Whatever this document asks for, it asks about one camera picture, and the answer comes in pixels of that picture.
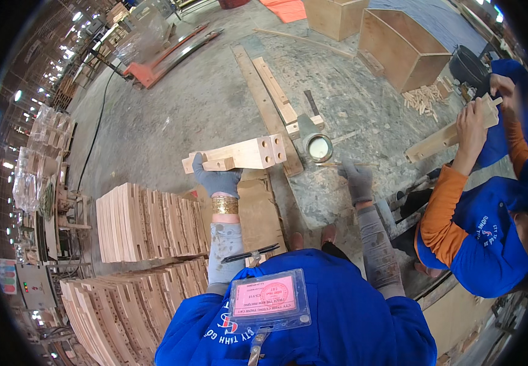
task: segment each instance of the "id card holder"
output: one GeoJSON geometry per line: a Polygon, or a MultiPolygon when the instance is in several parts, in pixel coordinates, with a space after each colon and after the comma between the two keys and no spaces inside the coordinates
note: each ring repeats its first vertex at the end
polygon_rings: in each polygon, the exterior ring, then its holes
{"type": "Polygon", "coordinates": [[[238,325],[234,333],[311,325],[303,269],[233,281],[230,321],[238,325]]]}

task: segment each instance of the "gray glove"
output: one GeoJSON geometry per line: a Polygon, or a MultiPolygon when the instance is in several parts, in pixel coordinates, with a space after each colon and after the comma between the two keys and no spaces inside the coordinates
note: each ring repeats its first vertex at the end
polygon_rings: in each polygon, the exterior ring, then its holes
{"type": "Polygon", "coordinates": [[[351,204],[372,200],[372,170],[367,166],[355,166],[354,162],[345,157],[341,159],[341,166],[337,169],[337,174],[347,179],[351,204]]]}
{"type": "Polygon", "coordinates": [[[225,192],[235,198],[238,195],[238,182],[242,179],[242,169],[235,168],[226,172],[206,172],[203,170],[203,155],[198,153],[193,160],[195,179],[205,187],[209,197],[215,192],[225,192]]]}

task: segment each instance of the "person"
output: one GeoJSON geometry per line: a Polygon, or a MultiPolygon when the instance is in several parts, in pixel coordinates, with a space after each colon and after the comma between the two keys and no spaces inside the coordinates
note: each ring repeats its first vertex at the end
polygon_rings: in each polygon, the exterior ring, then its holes
{"type": "Polygon", "coordinates": [[[502,114],[517,179],[493,177],[463,192],[487,138],[481,103],[476,98],[458,114],[453,163],[441,169],[419,224],[392,245],[415,257],[422,272],[450,269],[473,295],[498,297],[528,283],[528,145],[515,112],[518,99],[506,89],[502,114]]]}
{"type": "MultiPolygon", "coordinates": [[[[250,268],[244,261],[222,264],[244,252],[237,210],[241,170],[206,172],[201,154],[195,156],[195,178],[214,206],[208,288],[180,304],[156,351],[156,365],[247,365],[257,329],[236,332],[238,325],[230,320],[233,281],[293,269],[304,273],[311,324],[270,332],[258,365],[435,364],[435,340],[421,307],[405,297],[394,250],[372,205],[371,171],[350,160],[343,168],[340,174],[348,179],[357,209],[368,281],[333,244],[332,226],[324,230],[321,250],[283,253],[250,268]]],[[[294,235],[293,243],[302,247],[302,236],[294,235]]]]}
{"type": "MultiPolygon", "coordinates": [[[[528,71],[512,59],[495,60],[492,61],[491,66],[492,73],[488,74],[482,86],[478,88],[476,97],[482,97],[486,92],[490,92],[492,97],[508,95],[518,99],[522,108],[515,112],[517,118],[522,121],[523,136],[528,145],[528,71]]],[[[499,109],[498,124],[488,128],[486,142],[476,160],[476,169],[492,165],[508,154],[504,114],[501,106],[497,108],[499,109]]]]}

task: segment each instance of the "foot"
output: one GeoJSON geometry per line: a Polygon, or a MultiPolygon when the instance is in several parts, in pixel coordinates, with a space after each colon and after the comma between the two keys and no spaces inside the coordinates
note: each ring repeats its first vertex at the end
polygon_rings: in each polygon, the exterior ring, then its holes
{"type": "Polygon", "coordinates": [[[321,231],[321,246],[326,242],[334,243],[336,237],[337,229],[335,228],[335,225],[330,224],[325,226],[321,231]]]}
{"type": "Polygon", "coordinates": [[[426,274],[431,278],[437,278],[443,272],[442,269],[429,268],[422,263],[415,263],[414,268],[422,274],[426,274]]]}
{"type": "Polygon", "coordinates": [[[292,251],[298,251],[304,248],[304,240],[300,232],[295,232],[290,236],[289,246],[292,251]]]}

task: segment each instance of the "bracelet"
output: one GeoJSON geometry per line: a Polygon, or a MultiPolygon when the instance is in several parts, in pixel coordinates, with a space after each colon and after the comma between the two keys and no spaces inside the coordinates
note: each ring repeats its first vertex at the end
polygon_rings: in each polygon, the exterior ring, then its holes
{"type": "Polygon", "coordinates": [[[211,198],[214,214],[238,214],[238,199],[228,196],[215,196],[211,198]]]}

